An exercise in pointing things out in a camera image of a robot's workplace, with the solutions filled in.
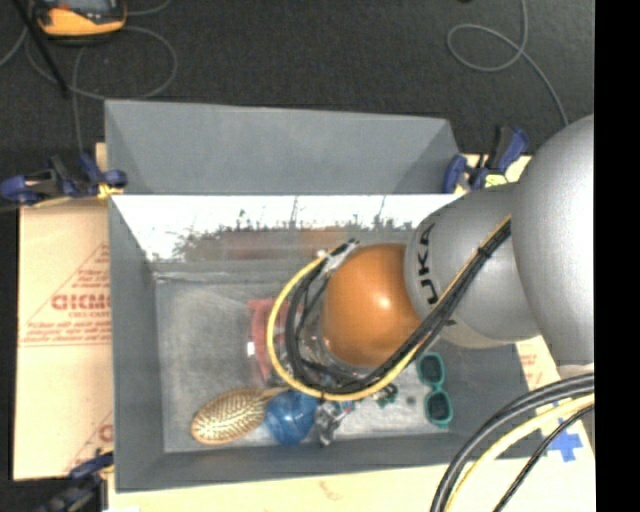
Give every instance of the pink object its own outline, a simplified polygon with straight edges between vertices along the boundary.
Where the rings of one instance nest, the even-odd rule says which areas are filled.
[[[253,341],[256,351],[256,359],[260,366],[260,373],[263,380],[266,381],[272,366],[269,360],[269,354],[267,353],[266,345],[266,333],[267,333],[267,321],[269,315],[273,309],[275,303],[274,298],[269,299],[255,299],[247,302],[247,307],[253,310],[253,318],[251,319],[251,334],[250,339]],[[274,329],[274,343],[281,345],[284,343],[284,327],[287,320],[287,313],[289,312],[289,303],[284,302],[280,311],[278,312],[278,318]]]

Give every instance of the cardboard sheet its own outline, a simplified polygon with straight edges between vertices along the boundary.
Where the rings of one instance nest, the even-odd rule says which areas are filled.
[[[113,442],[106,206],[20,216],[14,478],[65,476]]]

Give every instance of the yellow device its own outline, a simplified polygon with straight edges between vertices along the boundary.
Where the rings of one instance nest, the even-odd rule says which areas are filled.
[[[34,0],[32,15],[52,38],[81,40],[120,30],[127,10],[121,0]]]

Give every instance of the white cable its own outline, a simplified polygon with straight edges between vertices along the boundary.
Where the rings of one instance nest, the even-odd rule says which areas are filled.
[[[128,26],[128,27],[123,27],[121,29],[121,31],[123,32],[139,32],[141,34],[147,34],[151,37],[153,37],[154,39],[160,41],[165,48],[169,51],[169,54],[171,55],[171,60],[172,60],[172,65],[171,65],[171,72],[169,74],[169,77],[157,88],[142,93],[142,94],[138,94],[133,96],[134,98],[150,98],[152,96],[157,96],[158,94],[160,94],[161,92],[163,92],[165,89],[167,89],[167,87],[169,87],[169,85],[173,82],[173,80],[175,79],[177,73],[178,73],[178,56],[176,54],[175,49],[173,48],[173,46],[171,46],[171,43],[169,43],[169,41],[167,41],[164,37],[162,37],[160,34],[149,30],[147,28],[142,28],[142,27],[135,27],[135,26]],[[42,77],[44,77],[46,80],[52,82],[52,83],[57,83],[56,79],[51,76],[49,73],[47,73],[44,69],[42,69],[34,60],[33,56],[31,55],[31,52],[29,51],[29,44],[27,43],[26,45],[26,54],[27,54],[27,58],[29,59],[29,62],[31,63],[32,67],[35,69],[35,71],[37,71]],[[79,94],[80,96],[85,96],[87,98],[92,98],[94,100],[98,100],[98,101],[104,101],[105,99],[108,99],[108,96],[106,95],[102,95],[102,94],[96,94],[93,93],[91,91],[87,91],[84,89],[80,89],[79,87],[75,87],[73,84],[69,87],[69,90]]]
[[[527,14],[527,6],[525,4],[525,0],[520,0],[520,5],[522,7],[522,37],[519,45],[511,41],[509,38],[507,38],[500,32],[493,30],[492,28],[485,27],[483,25],[477,25],[474,23],[463,23],[460,25],[456,25],[447,33],[447,48],[449,49],[449,52],[451,52],[451,55],[453,55],[453,57],[458,62],[480,73],[496,73],[498,71],[504,71],[505,69],[515,64],[521,57],[524,58],[529,63],[529,65],[533,68],[533,70],[537,73],[540,79],[543,81],[545,87],[549,91],[549,94],[551,94],[551,98],[553,99],[553,102],[558,108],[560,117],[562,117],[563,124],[567,126],[569,124],[567,114],[564,110],[562,102],[560,101],[560,98],[558,97],[555,89],[551,85],[551,82],[549,81],[547,76],[544,74],[542,69],[540,69],[540,67],[535,63],[535,61],[527,54],[527,52],[524,51],[529,38],[529,17]],[[453,42],[452,42],[453,35],[456,32],[459,32],[460,30],[472,30],[476,32],[483,32],[485,34],[489,34],[495,37],[496,39],[498,39],[499,41],[502,41],[506,45],[510,46],[514,50],[516,50],[516,53],[507,62],[500,64],[498,66],[480,66],[478,64],[474,64],[466,60],[465,58],[463,58],[453,47]]]
[[[147,34],[151,37],[153,37],[154,39],[160,41],[165,48],[167,48],[167,50],[169,51],[170,55],[171,55],[171,60],[172,60],[172,66],[171,66],[171,72],[169,74],[169,77],[158,87],[156,87],[155,89],[136,95],[134,96],[134,98],[150,98],[153,96],[157,96],[158,94],[162,93],[165,89],[167,89],[169,87],[169,85],[171,85],[171,83],[174,81],[177,73],[178,73],[178,56],[176,54],[175,49],[173,48],[173,46],[171,46],[171,44],[169,43],[169,41],[167,41],[164,37],[162,37],[160,34],[157,34],[156,32],[153,32],[152,30],[149,30],[147,28],[142,28],[142,27],[135,27],[135,26],[128,26],[128,27],[123,27],[121,29],[122,31],[125,32],[138,32],[141,34]],[[85,96],[87,98],[91,98],[94,100],[98,100],[98,101],[104,101],[106,99],[108,99],[107,95],[102,95],[102,94],[96,94],[93,93],[91,91],[86,91],[84,89],[80,89],[78,87],[78,76],[79,76],[79,69],[80,69],[80,62],[82,61],[82,57],[84,55],[84,52],[86,50],[86,46],[83,46],[82,48],[80,48],[80,51],[78,52],[78,55],[76,56],[74,65],[73,65],[73,77],[72,77],[72,81],[71,81],[71,85],[69,86],[69,90],[73,93],[72,96],[72,108],[73,108],[73,119],[74,119],[74,123],[75,123],[75,130],[76,130],[76,143],[78,145],[78,149],[80,150],[80,152],[82,152],[83,149],[83,145],[82,145],[82,128],[81,128],[81,124],[80,124],[80,113],[79,113],[79,108],[78,108],[78,96]],[[29,51],[29,44],[26,45],[26,54],[27,54],[27,58],[29,59],[29,62],[31,64],[31,66],[41,75],[43,76],[45,79],[49,80],[52,83],[57,83],[56,79],[51,76],[49,73],[47,73],[44,69],[42,69],[33,59],[33,56],[31,55],[31,52]]]
[[[20,34],[20,37],[18,37],[18,40],[14,43],[11,50],[9,50],[6,53],[6,55],[0,59],[0,67],[4,66],[7,62],[9,62],[13,58],[13,56],[16,53],[18,53],[18,50],[22,46],[22,43],[24,43],[24,40],[27,38],[27,32],[28,32],[27,27],[22,29],[22,33]]]
[[[165,0],[163,3],[161,3],[157,7],[152,7],[151,9],[145,9],[144,11],[127,12],[127,16],[148,16],[150,14],[157,14],[160,11],[163,11],[164,9],[166,9],[170,3],[171,3],[171,0]]]

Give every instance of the yellow cable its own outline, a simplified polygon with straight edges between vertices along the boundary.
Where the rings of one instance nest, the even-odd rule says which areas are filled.
[[[469,466],[467,472],[451,492],[451,496],[449,497],[447,506],[444,509],[445,512],[450,512],[454,505],[454,502],[458,499],[460,490],[464,487],[465,484],[468,484],[471,476],[474,473],[477,473],[479,468],[482,468],[483,466],[494,460],[512,444],[518,442],[523,437],[528,436],[533,431],[539,429],[542,425],[549,422],[550,420],[554,420],[555,422],[557,422],[559,418],[563,416],[569,416],[581,409],[584,409],[585,407],[593,405],[594,403],[594,394],[590,394],[581,398],[575,398],[570,402],[565,402],[564,404],[554,407],[550,411],[539,414],[538,416],[530,419],[529,421],[523,423],[522,425],[514,428],[513,430],[502,436],[487,451],[485,451],[475,463]]]
[[[482,243],[484,246],[489,240],[493,238],[493,236],[500,230],[502,227],[511,220],[511,215],[507,215],[502,222],[489,234],[489,236]],[[434,308],[449,294],[450,290],[453,288],[455,283],[459,280],[462,273],[471,265],[475,254],[469,258],[469,260],[465,263],[465,265],[460,269],[455,278],[451,281],[446,290],[440,295],[440,299],[434,305]],[[320,263],[322,263],[326,259],[326,256],[321,256],[316,258],[311,263],[308,263],[304,268],[299,270],[296,275],[294,275],[291,280],[284,286],[278,297],[276,298],[273,307],[271,309],[271,314],[269,315],[269,320],[267,321],[267,333],[266,333],[266,345],[267,352],[269,354],[269,359],[271,360],[271,364],[275,369],[276,373],[293,389],[305,393],[307,395],[311,395],[316,398],[324,398],[326,400],[331,400],[335,402],[346,402],[349,400],[360,400],[362,398],[366,398],[387,386],[390,382],[392,382],[400,373],[409,365],[412,361],[414,354],[417,350],[422,346],[423,343],[428,339],[428,336],[425,337],[420,343],[418,343],[415,347],[413,347],[407,354],[400,359],[400,361],[393,367],[389,373],[387,373],[384,377],[382,377],[379,381],[372,384],[371,386],[353,393],[347,394],[337,394],[337,393],[324,393],[317,389],[306,386],[305,384],[294,379],[289,372],[282,366],[278,356],[276,354],[275,346],[273,344],[274,332],[275,332],[275,324],[278,318],[278,313],[282,304],[286,300],[291,290],[306,276],[309,272],[311,272],[314,268],[316,268]]]

